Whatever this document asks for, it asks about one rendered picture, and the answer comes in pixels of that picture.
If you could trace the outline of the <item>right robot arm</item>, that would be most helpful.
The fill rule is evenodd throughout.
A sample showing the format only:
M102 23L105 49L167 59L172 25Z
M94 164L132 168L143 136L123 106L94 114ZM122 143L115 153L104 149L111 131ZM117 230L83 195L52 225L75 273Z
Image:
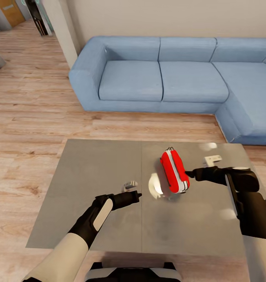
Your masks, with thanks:
M197 181L228 186L246 251L250 282L266 282L266 200L259 193L257 176L248 167L218 168L219 155L202 159L203 168L185 174Z

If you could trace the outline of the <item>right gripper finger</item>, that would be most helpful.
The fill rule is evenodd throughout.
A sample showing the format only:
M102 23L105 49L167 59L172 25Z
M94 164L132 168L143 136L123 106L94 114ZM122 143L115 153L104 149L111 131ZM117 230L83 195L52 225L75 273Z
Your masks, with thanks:
M185 171L185 174L188 175L188 176L191 177L191 178L195 178L194 170L192 170L191 172Z

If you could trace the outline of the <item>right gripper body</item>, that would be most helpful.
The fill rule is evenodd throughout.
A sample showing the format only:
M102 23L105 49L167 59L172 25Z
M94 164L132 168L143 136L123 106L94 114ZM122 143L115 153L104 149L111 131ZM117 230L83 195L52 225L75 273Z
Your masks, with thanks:
M217 169L217 166L194 169L195 179L197 181L207 180L216 183L214 179L214 172Z

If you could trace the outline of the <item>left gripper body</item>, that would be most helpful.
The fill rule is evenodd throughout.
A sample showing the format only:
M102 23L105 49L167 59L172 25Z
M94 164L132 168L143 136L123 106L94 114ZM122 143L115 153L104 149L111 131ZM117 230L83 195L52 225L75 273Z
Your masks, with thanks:
M133 204L133 203L139 202L139 197L138 197L137 191L119 193L119 195L122 198L122 207L126 207L128 205Z

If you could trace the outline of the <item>radio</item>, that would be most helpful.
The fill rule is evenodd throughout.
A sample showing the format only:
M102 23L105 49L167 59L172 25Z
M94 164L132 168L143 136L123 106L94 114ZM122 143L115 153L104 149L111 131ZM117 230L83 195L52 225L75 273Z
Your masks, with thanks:
M173 193L184 194L189 188L189 179L181 158L173 147L169 147L160 158L169 189Z

